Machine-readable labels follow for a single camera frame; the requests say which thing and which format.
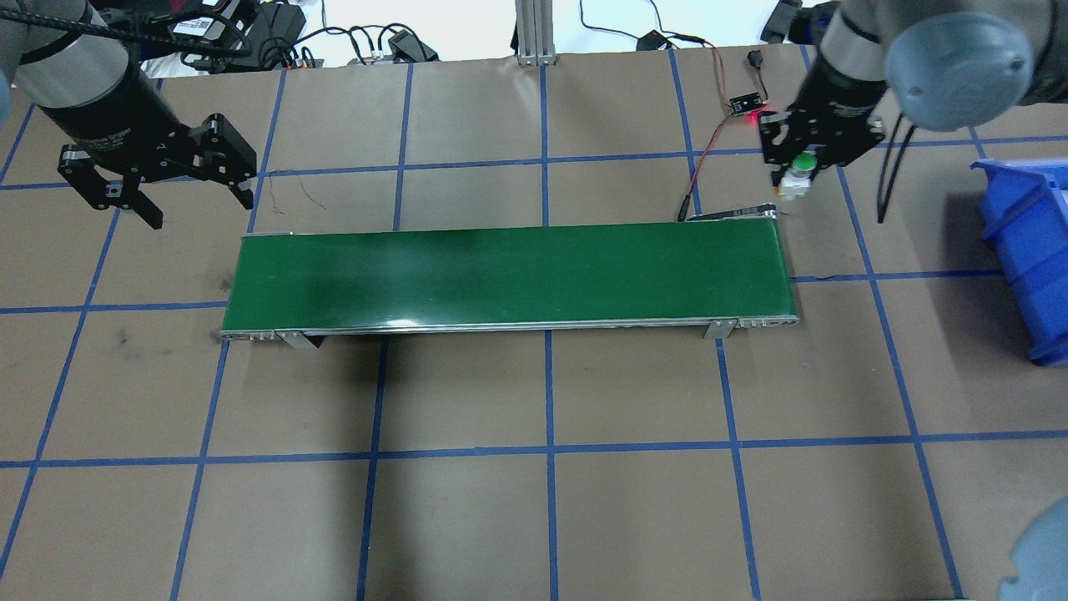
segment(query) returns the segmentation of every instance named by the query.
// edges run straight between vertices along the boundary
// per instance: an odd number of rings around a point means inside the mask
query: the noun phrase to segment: red wire
[[[697,165],[693,169],[693,177],[690,177],[690,187],[686,189],[686,195],[693,193],[693,187],[697,185],[697,174],[701,173],[701,165],[705,163],[705,157],[711,152],[712,146],[716,145],[716,140],[719,139],[720,133],[723,132],[723,126],[727,124],[727,121],[734,116],[734,113],[728,114],[720,121],[720,124],[716,126],[716,130],[712,131],[711,139],[708,140],[708,145],[705,146],[705,152],[701,153],[701,158],[697,159]]]
[[[716,47],[716,44],[709,42],[708,45],[709,47],[712,48],[712,52],[716,54],[716,63],[712,64],[712,70],[716,73],[716,81],[719,83],[720,86],[720,101],[723,102],[723,106],[729,107],[731,102],[727,101],[727,85],[726,85],[727,72],[723,67],[723,54],[720,53],[720,49]]]

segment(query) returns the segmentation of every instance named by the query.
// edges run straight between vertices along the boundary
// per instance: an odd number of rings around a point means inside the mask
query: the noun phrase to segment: blue tape line
[[[85,311],[99,312],[187,312],[191,310],[224,310],[225,300],[204,300],[200,303],[141,303],[135,305],[89,305]]]
[[[513,455],[545,455],[544,446],[522,447],[469,447],[458,449],[413,449],[399,452],[383,452],[376,454],[379,460],[398,459],[441,459],[450,457],[502,457]]]
[[[549,518],[549,599],[560,600],[560,563],[556,542],[556,418],[553,415],[552,332],[545,332],[545,446],[546,493]]]
[[[197,473],[193,475],[193,488],[189,493],[189,508],[186,510],[186,523],[182,527],[182,542],[178,544],[178,557],[174,563],[174,579],[171,581],[171,601],[177,601],[182,588],[182,574],[186,568],[186,557],[189,553],[189,537],[193,532],[193,521],[197,518],[197,505],[200,501],[201,484],[204,481],[204,461],[211,442],[211,428],[215,426],[215,412],[219,407],[219,392],[222,390],[222,375],[226,367],[226,355],[230,352],[230,341],[223,341],[219,349],[219,363],[215,368],[215,382],[211,384],[211,398],[208,402],[207,417],[204,420],[204,434],[201,438],[200,456],[197,462]]]
[[[897,279],[943,279],[943,278],[972,278],[972,276],[1001,276],[1004,271],[1001,269],[961,269],[944,271],[893,271],[884,273],[838,273],[834,275],[794,275],[790,278],[795,283],[814,283],[827,281],[865,281],[897,280]],[[77,314],[82,311],[94,313],[103,312],[184,312],[194,310],[224,310],[225,300],[204,300],[198,303],[138,303],[130,305],[108,304],[108,305],[57,305],[54,307],[0,307],[0,316],[23,315],[23,314]]]
[[[794,275],[790,278],[795,283],[813,283],[821,281],[866,281],[875,279],[897,280],[897,279],[944,279],[944,278],[977,278],[998,276],[1004,274],[1001,269],[959,269],[943,271],[888,271],[882,273],[838,273],[834,275]]]
[[[326,169],[278,169],[268,171],[268,177],[299,177],[301,175],[333,175],[337,173],[366,173],[396,171],[396,164],[373,164],[370,167],[329,167]]]
[[[865,281],[868,279],[867,274],[864,273],[839,273],[836,275],[792,275],[790,281],[794,283],[815,283],[823,281]]]
[[[549,224],[549,92],[546,65],[538,67],[538,104],[541,110],[541,224]]]
[[[864,445],[900,445],[912,443],[912,437],[839,437],[832,439],[771,439],[739,441],[743,449],[778,449],[804,447],[853,447]]]
[[[108,233],[104,237],[104,244],[100,247],[100,254],[96,259],[96,268],[93,270],[93,278],[90,281],[89,289],[85,291],[85,305],[93,302],[93,295],[96,292],[96,284],[100,280],[100,272],[104,270],[104,262],[108,257],[108,250],[111,248],[111,239],[115,235],[115,226],[117,224],[119,209],[115,208],[111,211],[111,224],[108,226]],[[56,391],[52,393],[51,404],[48,406],[48,414],[45,417],[44,428],[42,428],[41,437],[37,439],[37,448],[33,456],[34,461],[30,465],[30,472],[26,476],[26,484],[22,486],[22,493],[18,497],[18,506],[15,508],[15,516],[12,518],[11,527],[7,529],[7,538],[4,540],[3,556],[0,557],[0,581],[3,580],[4,570],[7,569],[7,558],[11,557],[12,545],[15,544],[15,535],[18,534],[18,526],[22,522],[22,513],[26,512],[26,504],[30,499],[30,490],[33,488],[33,481],[37,476],[41,459],[45,455],[45,446],[48,444],[48,436],[51,433],[52,424],[56,423],[56,413],[60,407],[60,399],[63,397],[63,389],[66,386],[67,376],[70,374],[70,365],[74,363],[74,355],[78,350],[78,342],[81,339],[81,333],[85,328],[85,318],[88,316],[89,314],[87,312],[81,312],[81,315],[78,317],[78,326],[74,331],[74,336],[70,337],[70,347],[67,349],[66,359],[63,361],[63,369],[60,370],[59,382],[56,384]]]
[[[650,158],[679,158],[688,156],[686,151],[677,152],[642,152],[630,154],[594,154],[588,156],[550,156],[546,160],[555,162],[611,162],[614,160],[647,160]]]
[[[264,190],[264,179],[267,177],[267,162],[270,160],[270,149],[274,146],[274,128],[278,127],[278,113],[282,109],[282,93],[285,91],[285,76],[288,72],[283,69],[278,78],[278,91],[274,92],[274,108],[270,113],[270,126],[267,128],[267,143],[264,144],[264,156],[260,160],[260,173],[256,175],[256,191],[252,194],[252,212],[249,215],[249,225],[245,228],[247,233],[252,233],[256,226],[256,213],[260,211],[260,196]]]
[[[983,149],[983,142],[979,141],[979,132],[975,130],[975,127],[968,127],[968,132],[972,136],[972,143],[975,144],[975,151],[979,153],[979,158],[987,157],[987,151]]]
[[[675,96],[678,98],[678,113],[682,117],[682,136],[686,137],[686,160],[690,165],[690,177],[693,177],[695,165],[693,162],[693,140],[690,139],[690,116],[686,111],[686,97],[682,94],[682,78],[678,75],[678,61],[675,59],[675,49],[668,48],[668,60],[671,61],[671,75],[675,80]],[[701,215],[704,210],[701,207],[701,190],[698,185],[693,186],[693,211]]]
[[[1045,441],[1068,439],[1068,430],[1021,430],[1001,432],[951,432],[942,434],[920,434],[918,439],[926,443],[971,443],[1001,441]],[[729,450],[767,448],[807,448],[807,447],[850,447],[911,444],[911,436],[889,437],[841,437],[830,439],[752,439],[735,443],[731,441],[681,441],[664,443],[594,443],[553,445],[554,455],[582,455],[606,453],[656,453],[656,452],[690,452],[690,450]],[[532,445],[518,447],[470,447],[442,449],[414,449],[397,452],[378,452],[375,456],[381,461],[403,461],[408,459],[440,459],[456,457],[508,457],[546,455],[548,447]],[[34,465],[48,468],[114,468],[132,465],[233,465],[254,463],[309,463],[333,461],[367,461],[370,452],[363,453],[311,453],[311,454],[276,454],[276,455],[223,455],[199,457],[119,457],[94,459],[42,459],[0,461],[0,470],[20,470]]]
[[[731,462],[734,464],[735,487],[738,489],[738,511],[741,516],[741,536],[745,544],[745,564],[749,565],[749,585],[754,601],[760,601],[760,578],[756,569],[756,548],[753,544],[753,525],[749,516],[749,497],[745,494],[745,475],[741,465],[741,448],[738,445],[738,427],[734,415],[734,400],[731,396],[731,377],[727,373],[727,355],[723,341],[716,342],[716,358],[720,366],[720,386],[723,390],[723,409],[726,412],[727,436],[731,439]]]
[[[220,310],[225,300],[207,300],[204,303],[146,303],[137,305],[59,305],[56,307],[0,307],[0,316],[21,314],[90,314],[101,312],[180,312],[188,310]]]
[[[9,184],[5,186],[0,186],[0,190],[43,190],[48,188],[69,188],[70,184],[66,181],[46,181],[43,184]]]
[[[375,390],[375,417],[371,426],[371,453],[367,462],[367,488],[363,497],[363,529],[360,534],[360,565],[357,572],[356,599],[364,601],[367,595],[367,562],[371,556],[371,522],[375,508],[375,485],[378,481],[378,447],[382,436],[382,408],[386,404],[386,361],[390,339],[382,337],[378,353],[378,386]]]
[[[846,197],[846,206],[849,208],[849,218],[853,223],[853,228],[857,233],[857,242],[860,244],[861,255],[864,258],[864,268],[868,273],[874,274],[871,257],[868,254],[867,243],[864,241],[864,231],[861,228],[860,218],[857,216],[857,206],[853,204],[853,196],[849,190],[846,172],[841,167],[835,167],[835,169],[838,171],[838,180],[842,184],[842,191]],[[923,441],[920,439],[920,428],[916,425],[916,417],[912,411],[912,401],[909,398],[908,386],[905,383],[905,373],[901,370],[901,362],[897,355],[897,348],[894,345],[894,335],[890,331],[890,319],[886,317],[882,294],[879,291],[879,283],[874,276],[868,283],[871,286],[871,296],[875,298],[876,312],[879,314],[879,323],[886,343],[886,351],[890,353],[894,378],[897,381],[897,390],[901,397],[901,407],[905,410],[905,417],[909,424],[909,433],[911,434],[913,447],[916,452],[916,463],[918,464],[920,475],[924,481],[924,489],[927,492],[927,503],[930,506],[934,531],[938,534],[939,544],[942,548],[942,558],[945,562],[949,584],[953,586],[955,598],[961,599],[964,595],[960,586],[960,576],[957,573],[957,565],[953,558],[953,550],[949,548],[949,538],[946,535],[945,523],[942,521],[942,510],[939,507],[938,496],[934,493],[934,484],[931,479],[930,469],[927,465],[927,454],[924,452]]]
[[[26,109],[26,116],[22,117],[22,124],[18,126],[18,133],[15,133],[15,141],[11,144],[11,151],[7,152],[7,158],[3,161],[3,169],[0,170],[0,183],[3,183],[4,178],[7,177],[7,170],[11,169],[11,161],[15,159],[15,151],[18,149],[19,142],[22,141],[22,135],[26,133],[26,127],[30,124],[30,117],[33,116],[33,109],[36,105],[30,105],[30,108]]]
[[[1019,432],[964,432],[956,434],[921,434],[925,443],[971,443],[986,441],[1041,441],[1068,439],[1068,430],[1024,430]]]
[[[875,145],[877,148],[885,148],[890,142],[881,142]],[[918,146],[970,146],[972,140],[913,140],[909,142],[909,147]],[[901,147],[901,142],[894,142],[894,147]]]
[[[727,450],[734,447],[729,441],[680,441],[671,443],[595,443],[584,445],[555,445],[556,455],[588,453],[647,453],[685,450]]]
[[[1068,142],[1068,136],[1018,136],[1006,138],[980,138],[976,137],[980,144],[1016,144],[1025,142]]]
[[[77,305],[61,305],[57,307],[5,307],[0,309],[0,316],[17,316],[22,314],[78,314],[85,307]]]
[[[540,158],[504,158],[500,160],[461,160],[456,162],[419,162],[405,164],[409,171],[428,171],[431,169],[465,169],[468,167],[517,167],[520,164],[541,164]]]
[[[885,272],[885,273],[875,273],[875,279],[877,280],[895,280],[895,279],[939,279],[939,278],[986,278],[992,275],[1002,275],[1004,271],[1001,269],[959,269],[959,270],[943,270],[943,271],[897,271],[897,272]]]
[[[411,79],[414,63],[408,63],[408,77],[404,88],[404,115],[400,121],[400,151],[397,156],[397,188],[393,199],[393,231],[400,231],[400,202],[404,197],[405,155],[408,152],[408,117],[411,115]]]

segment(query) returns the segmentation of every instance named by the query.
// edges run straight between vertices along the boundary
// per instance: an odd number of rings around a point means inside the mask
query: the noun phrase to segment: floor
[[[811,49],[764,53],[781,107]],[[993,601],[1068,494],[1068,371],[1026,361],[969,165],[1068,155],[1068,107],[917,136],[885,224],[878,152],[783,203],[790,329],[217,335],[247,231],[669,220],[714,90],[707,50],[168,80],[263,168],[251,213],[146,187],[161,231],[59,183],[63,135],[16,95],[0,599]],[[773,200],[756,146],[727,127],[701,209]]]

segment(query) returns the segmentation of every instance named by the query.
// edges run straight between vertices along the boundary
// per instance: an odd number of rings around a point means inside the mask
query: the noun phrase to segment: metal bracket
[[[304,336],[303,332],[276,332],[279,338],[294,349],[318,349],[326,336]]]
[[[705,341],[718,341],[731,336],[731,332],[738,326],[738,320],[716,320],[708,325],[705,332]]]
[[[552,0],[516,0],[516,31],[519,64],[556,64],[552,43]]]

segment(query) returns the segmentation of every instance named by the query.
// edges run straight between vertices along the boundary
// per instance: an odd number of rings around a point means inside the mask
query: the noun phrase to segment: power adapter
[[[390,37],[390,49],[393,50],[394,60],[409,63],[421,63],[438,60],[438,52],[408,31],[400,31]]]
[[[671,46],[671,42],[657,30],[653,30],[638,38],[637,50],[660,50]]]

